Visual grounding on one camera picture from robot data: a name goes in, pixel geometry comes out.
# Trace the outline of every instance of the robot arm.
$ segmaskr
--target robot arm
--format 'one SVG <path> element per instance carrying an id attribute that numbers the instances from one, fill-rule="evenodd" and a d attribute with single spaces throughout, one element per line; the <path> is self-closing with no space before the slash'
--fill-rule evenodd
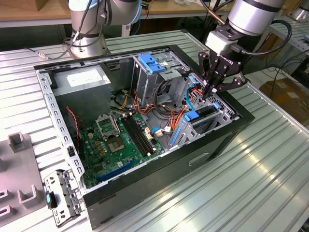
<path id="1" fill-rule="evenodd" d="M 285 0 L 236 0 L 227 22 L 223 22 L 222 27 L 217 27 L 215 31 L 209 33 L 205 45 L 210 51 L 199 53 L 205 97 L 247 83 L 241 73 L 242 63 L 236 61 L 231 54 L 235 52 L 252 56 L 269 54 L 279 50 L 289 41 L 292 35 L 291 26 L 282 20 L 273 21 L 284 2 Z M 253 53 L 237 45 L 239 39 L 244 36 L 261 35 L 271 23 L 282 23 L 288 28 L 288 36 L 280 46 L 271 51 Z M 233 75 L 235 77 L 231 83 L 223 83 L 227 77 Z"/>
<path id="2" fill-rule="evenodd" d="M 102 33 L 104 26 L 138 21 L 141 0 L 69 0 L 69 8 L 73 29 L 70 51 L 76 58 L 85 58 L 108 52 Z"/>

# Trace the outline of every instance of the cardboard box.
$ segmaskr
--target cardboard box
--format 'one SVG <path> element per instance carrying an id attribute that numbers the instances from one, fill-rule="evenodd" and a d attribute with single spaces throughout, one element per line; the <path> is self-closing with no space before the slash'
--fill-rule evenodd
<path id="1" fill-rule="evenodd" d="M 266 82 L 260 91 L 269 97 L 272 85 L 273 81 Z M 289 78 L 277 80 L 271 99 L 302 125 L 309 125 L 309 94 L 295 82 Z"/>
<path id="2" fill-rule="evenodd" d="M 0 0 L 0 5 L 39 11 L 48 0 Z"/>

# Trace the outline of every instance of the label sticker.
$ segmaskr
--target label sticker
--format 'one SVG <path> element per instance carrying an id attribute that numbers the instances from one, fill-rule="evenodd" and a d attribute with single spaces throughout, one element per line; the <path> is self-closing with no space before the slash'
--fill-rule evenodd
<path id="1" fill-rule="evenodd" d="M 299 98 L 299 96 L 294 92 L 289 92 L 287 94 L 289 94 L 291 98 Z"/>
<path id="2" fill-rule="evenodd" d="M 89 70 L 86 72 L 68 75 L 67 80 L 71 87 L 75 87 L 96 81 L 101 81 L 102 77 L 97 70 Z"/>
<path id="3" fill-rule="evenodd" d="M 287 88 L 288 87 L 285 83 L 282 83 L 282 82 L 278 82 L 277 85 L 280 86 L 281 88 Z"/>
<path id="4" fill-rule="evenodd" d="M 161 66 L 168 66 L 169 64 L 167 62 L 160 63 Z"/>
<path id="5" fill-rule="evenodd" d="M 118 162 L 117 164 L 118 164 L 118 167 L 122 167 L 122 166 L 123 166 L 123 164 L 122 164 L 122 162 L 121 162 L 121 161 L 120 161 L 120 162 Z"/>

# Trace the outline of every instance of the wooden table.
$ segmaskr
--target wooden table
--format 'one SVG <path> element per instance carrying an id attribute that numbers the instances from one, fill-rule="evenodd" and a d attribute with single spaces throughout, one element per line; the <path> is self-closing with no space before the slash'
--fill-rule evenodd
<path id="1" fill-rule="evenodd" d="M 231 4 L 220 9 L 219 15 L 227 14 Z M 152 1 L 149 4 L 148 18 L 193 17 L 206 15 L 204 7 L 190 3 L 179 5 L 174 0 Z M 147 17 L 142 11 L 142 19 Z M 67 0 L 49 0 L 38 12 L 0 6 L 0 28 L 70 24 L 70 9 Z"/>
<path id="2" fill-rule="evenodd" d="M 233 4 L 218 10 L 218 15 L 225 15 L 232 9 Z M 142 11 L 142 19 L 147 17 L 145 10 Z M 148 18 L 177 18 L 177 17 L 193 17 L 204 16 L 207 14 L 206 9 L 196 3 L 188 5 L 179 5 L 174 0 L 168 1 L 152 1 L 149 3 Z"/>

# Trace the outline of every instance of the motherboard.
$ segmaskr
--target motherboard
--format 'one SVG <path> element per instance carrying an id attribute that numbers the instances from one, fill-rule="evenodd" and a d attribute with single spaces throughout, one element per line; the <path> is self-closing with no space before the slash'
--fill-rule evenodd
<path id="1" fill-rule="evenodd" d="M 93 126 L 82 129 L 82 163 L 87 188 L 164 153 L 161 144 L 156 138 L 149 137 L 147 131 L 139 113 L 118 118 L 102 117 Z"/>

